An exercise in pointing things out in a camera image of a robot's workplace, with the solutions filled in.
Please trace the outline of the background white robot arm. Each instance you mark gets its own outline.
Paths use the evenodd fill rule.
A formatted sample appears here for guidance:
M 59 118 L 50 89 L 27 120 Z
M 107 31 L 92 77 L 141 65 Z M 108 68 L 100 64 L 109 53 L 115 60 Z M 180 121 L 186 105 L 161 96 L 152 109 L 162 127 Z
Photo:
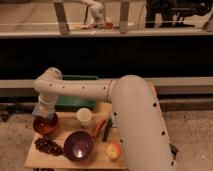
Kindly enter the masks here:
M 94 19 L 94 24 L 97 27 L 103 27 L 105 24 L 104 5 L 97 0 L 80 0 L 80 2 L 90 7 L 90 12 Z

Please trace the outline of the blue grey gripper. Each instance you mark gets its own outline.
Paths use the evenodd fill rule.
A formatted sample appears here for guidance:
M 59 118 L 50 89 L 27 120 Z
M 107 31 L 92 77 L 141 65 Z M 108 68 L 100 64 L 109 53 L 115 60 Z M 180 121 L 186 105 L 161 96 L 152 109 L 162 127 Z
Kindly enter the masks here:
M 42 117 L 44 119 L 52 120 L 54 113 L 54 109 L 46 109 L 44 107 L 39 107 L 38 105 L 36 105 L 33 109 L 32 115 L 35 117 Z

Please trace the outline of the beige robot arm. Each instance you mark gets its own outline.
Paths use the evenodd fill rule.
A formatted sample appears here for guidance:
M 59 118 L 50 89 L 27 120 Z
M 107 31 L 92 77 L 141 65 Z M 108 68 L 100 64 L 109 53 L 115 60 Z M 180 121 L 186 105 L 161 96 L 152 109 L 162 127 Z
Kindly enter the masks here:
M 146 80 L 137 75 L 118 79 L 64 80 L 55 67 L 35 79 L 39 115 L 46 118 L 59 96 L 74 96 L 112 105 L 129 171 L 175 171 L 169 136 Z

